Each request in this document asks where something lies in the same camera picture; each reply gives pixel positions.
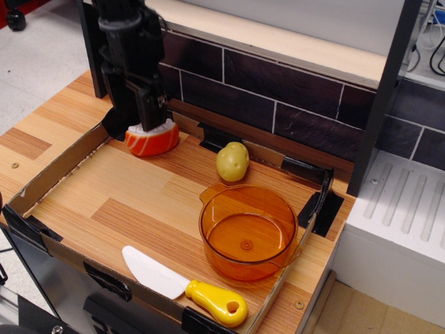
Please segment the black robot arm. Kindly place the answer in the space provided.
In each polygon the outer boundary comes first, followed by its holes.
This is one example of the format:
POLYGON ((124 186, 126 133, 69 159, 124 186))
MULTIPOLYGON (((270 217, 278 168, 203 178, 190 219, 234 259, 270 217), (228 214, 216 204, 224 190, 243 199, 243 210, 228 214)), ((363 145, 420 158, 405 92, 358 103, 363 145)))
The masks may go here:
POLYGON ((167 94, 159 63, 165 57, 160 15, 144 1, 94 1, 106 36, 99 49, 111 114, 125 128, 149 132, 166 122, 167 94))

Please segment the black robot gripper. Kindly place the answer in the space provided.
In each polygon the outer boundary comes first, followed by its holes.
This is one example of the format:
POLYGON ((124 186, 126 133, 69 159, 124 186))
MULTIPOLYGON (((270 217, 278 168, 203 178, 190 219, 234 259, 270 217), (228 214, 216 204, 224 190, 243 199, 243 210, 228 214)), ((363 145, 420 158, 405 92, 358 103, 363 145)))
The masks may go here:
POLYGON ((149 132, 166 122, 167 95, 159 62, 164 58, 159 14, 147 6, 100 6, 99 29, 104 82, 113 108, 106 129, 128 129, 141 123, 149 132))

